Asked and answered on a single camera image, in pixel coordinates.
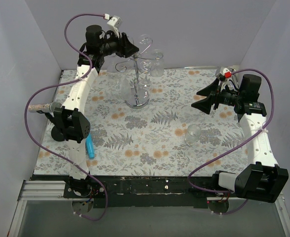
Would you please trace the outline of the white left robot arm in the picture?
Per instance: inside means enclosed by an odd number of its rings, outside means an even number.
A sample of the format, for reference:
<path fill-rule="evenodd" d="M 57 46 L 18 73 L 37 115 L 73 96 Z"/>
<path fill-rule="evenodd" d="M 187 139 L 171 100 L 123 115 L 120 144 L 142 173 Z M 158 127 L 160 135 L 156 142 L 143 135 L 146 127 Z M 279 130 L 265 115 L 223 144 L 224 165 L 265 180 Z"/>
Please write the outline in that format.
<path fill-rule="evenodd" d="M 99 25 L 86 28 L 86 42 L 79 49 L 76 82 L 61 108 L 53 112 L 54 140 L 65 141 L 69 148 L 69 159 L 73 162 L 68 184 L 71 190 L 80 197 L 91 194 L 92 186 L 88 182 L 89 168 L 87 166 L 85 141 L 90 134 L 90 123 L 84 116 L 84 108 L 99 71 L 108 55 L 116 54 L 121 58 L 128 58 L 139 51 L 132 44 L 126 33 L 120 33 L 118 28 L 111 26 L 104 32 Z"/>

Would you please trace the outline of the ribbed short glass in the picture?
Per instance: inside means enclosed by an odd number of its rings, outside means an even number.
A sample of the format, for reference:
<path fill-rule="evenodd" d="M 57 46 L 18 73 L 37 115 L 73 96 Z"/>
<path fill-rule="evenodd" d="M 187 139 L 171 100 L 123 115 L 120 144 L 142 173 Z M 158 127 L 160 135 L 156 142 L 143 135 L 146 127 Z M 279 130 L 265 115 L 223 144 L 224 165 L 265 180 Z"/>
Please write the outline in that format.
<path fill-rule="evenodd" d="M 162 77 L 165 69 L 164 54 L 161 50 L 155 49 L 151 52 L 154 60 L 154 69 L 151 71 L 153 77 Z"/>

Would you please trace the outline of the chrome wine glass rack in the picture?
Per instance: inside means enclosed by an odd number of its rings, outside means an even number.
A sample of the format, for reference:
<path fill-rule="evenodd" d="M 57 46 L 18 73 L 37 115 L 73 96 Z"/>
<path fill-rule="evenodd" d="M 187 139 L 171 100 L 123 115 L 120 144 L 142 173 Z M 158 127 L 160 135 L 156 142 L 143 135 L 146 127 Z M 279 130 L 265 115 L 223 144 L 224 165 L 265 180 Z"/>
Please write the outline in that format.
<path fill-rule="evenodd" d="M 153 51 L 150 49 L 151 46 L 144 53 L 138 52 L 126 60 L 129 64 L 129 71 L 135 71 L 134 79 L 128 79 L 131 87 L 131 97 L 127 101 L 125 101 L 125 103 L 133 109 L 141 109 L 147 106 L 150 101 L 150 98 L 144 98 L 143 92 L 141 92 L 140 89 L 140 82 L 142 79 L 144 79 L 144 74 L 141 73 L 139 69 L 139 64 L 143 60 L 152 60 L 154 62 L 151 56 L 151 52 Z"/>

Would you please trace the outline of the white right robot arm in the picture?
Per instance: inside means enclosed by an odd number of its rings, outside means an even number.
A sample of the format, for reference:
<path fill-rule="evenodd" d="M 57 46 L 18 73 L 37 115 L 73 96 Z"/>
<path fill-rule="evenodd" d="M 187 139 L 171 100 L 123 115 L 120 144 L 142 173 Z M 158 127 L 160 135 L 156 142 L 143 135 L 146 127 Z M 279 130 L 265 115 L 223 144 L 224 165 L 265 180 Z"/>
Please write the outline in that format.
<path fill-rule="evenodd" d="M 274 203 L 285 186 L 289 173 L 280 168 L 271 150 L 266 126 L 271 121 L 263 103 L 258 101 L 261 77 L 243 75 L 239 89 L 227 86 L 231 72 L 218 74 L 215 81 L 197 92 L 204 99 L 193 108 L 209 114 L 220 104 L 232 106 L 246 140 L 248 165 L 240 173 L 217 171 L 212 176 L 210 190 L 215 196 L 233 192 L 239 198 Z"/>

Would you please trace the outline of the ribbed stemmed wine glass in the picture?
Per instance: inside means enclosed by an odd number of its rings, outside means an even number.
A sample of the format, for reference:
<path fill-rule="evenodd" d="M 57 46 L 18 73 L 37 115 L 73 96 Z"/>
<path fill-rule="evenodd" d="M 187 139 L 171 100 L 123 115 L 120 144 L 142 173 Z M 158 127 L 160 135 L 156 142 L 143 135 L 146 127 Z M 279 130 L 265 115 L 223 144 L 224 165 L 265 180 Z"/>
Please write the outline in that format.
<path fill-rule="evenodd" d="M 131 87 L 129 80 L 127 79 L 127 72 L 129 71 L 129 64 L 127 61 L 118 62 L 115 65 L 115 69 L 122 73 L 123 79 L 121 80 L 121 98 L 127 101 L 131 97 Z"/>

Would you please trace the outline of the clear wine glass back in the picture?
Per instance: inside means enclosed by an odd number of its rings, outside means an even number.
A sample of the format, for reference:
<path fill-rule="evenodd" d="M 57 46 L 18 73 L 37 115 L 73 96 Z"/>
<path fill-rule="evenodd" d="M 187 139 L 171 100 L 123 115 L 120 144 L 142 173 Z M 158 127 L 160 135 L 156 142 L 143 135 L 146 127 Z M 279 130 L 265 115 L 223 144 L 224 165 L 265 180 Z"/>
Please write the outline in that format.
<path fill-rule="evenodd" d="M 152 38 L 148 34 L 142 34 L 139 39 L 139 52 L 144 53 L 153 43 Z"/>

